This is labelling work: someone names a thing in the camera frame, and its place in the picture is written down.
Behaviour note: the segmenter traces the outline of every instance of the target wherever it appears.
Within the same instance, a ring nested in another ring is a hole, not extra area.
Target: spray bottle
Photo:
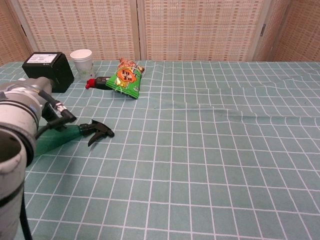
[[[70,142],[80,136],[88,136],[95,133],[88,142],[88,147],[102,137],[114,137],[114,132],[101,122],[92,120],[91,124],[68,125],[63,131],[49,129],[36,141],[35,157],[47,153],[57,147]]]

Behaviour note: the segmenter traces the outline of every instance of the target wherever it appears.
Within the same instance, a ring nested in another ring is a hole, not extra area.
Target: black device
[[[65,93],[74,82],[70,65],[62,52],[34,52],[22,65],[29,78],[52,80],[53,93]]]

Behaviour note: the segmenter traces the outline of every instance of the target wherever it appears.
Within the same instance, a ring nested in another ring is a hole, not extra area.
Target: green snack bag
[[[105,85],[117,92],[138,99],[140,79],[145,68],[124,58],[120,58],[119,61],[116,73],[106,81]]]

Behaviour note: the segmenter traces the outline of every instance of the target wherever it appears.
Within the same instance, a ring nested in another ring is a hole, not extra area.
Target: woven screen
[[[293,0],[274,61],[320,61],[320,0]]]
[[[134,60],[130,0],[19,0],[40,51]]]
[[[0,0],[0,66],[30,55],[17,27],[5,1]]]
[[[149,60],[246,61],[264,0],[145,0]]]
[[[267,20],[263,36],[260,37],[255,50],[254,61],[268,61],[276,36],[279,33],[279,27],[284,18],[285,12],[290,0],[273,0]]]

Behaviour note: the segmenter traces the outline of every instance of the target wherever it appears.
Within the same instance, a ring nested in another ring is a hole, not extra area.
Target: small bottle
[[[86,81],[85,88],[110,90],[111,88],[106,85],[106,82],[109,78],[110,76],[98,76],[97,78],[90,78],[88,81]]]

